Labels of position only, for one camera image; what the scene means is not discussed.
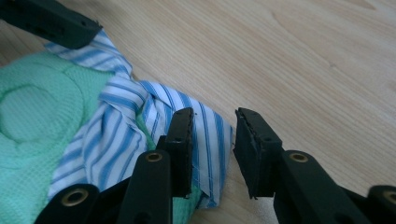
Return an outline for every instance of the blue striped fabric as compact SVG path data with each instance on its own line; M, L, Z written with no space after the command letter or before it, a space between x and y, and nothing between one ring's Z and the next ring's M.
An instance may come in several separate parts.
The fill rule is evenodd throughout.
M154 142L167 133L175 111L192 107L192 183L204 193L199 207L219 205L232 146L233 130L219 114L186 94L159 83L132 80L132 66L100 32L83 49L48 44L47 49L66 60L115 74L99 95L99 106L66 148L54 172L49 199L77 183L107 189L129 177L137 157L148 150L147 139L136 126L142 117Z

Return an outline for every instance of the wood grain surface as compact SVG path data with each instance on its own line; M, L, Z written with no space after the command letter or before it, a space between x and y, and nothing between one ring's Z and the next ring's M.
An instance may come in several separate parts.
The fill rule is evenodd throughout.
M365 195L396 186L396 1L63 0L98 20L136 79L161 82L235 127L262 114L285 149L313 155ZM0 22L0 65L46 42ZM219 208L191 223L276 223L272 201L248 198L234 155Z

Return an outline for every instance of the green knitted fabric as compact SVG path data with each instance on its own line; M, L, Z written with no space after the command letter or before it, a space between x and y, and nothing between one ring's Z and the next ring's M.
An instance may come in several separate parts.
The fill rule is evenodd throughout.
M152 141L151 135L146 128L145 121L141 113L136 117L137 127L145 134L148 139L148 150L155 149L155 143ZM189 199L174 198L173 199L173 223L185 224L188 223L198 202L201 199L202 192L198 187L191 184L191 194Z
M42 52L0 68L0 223L33 223L65 147L112 76Z

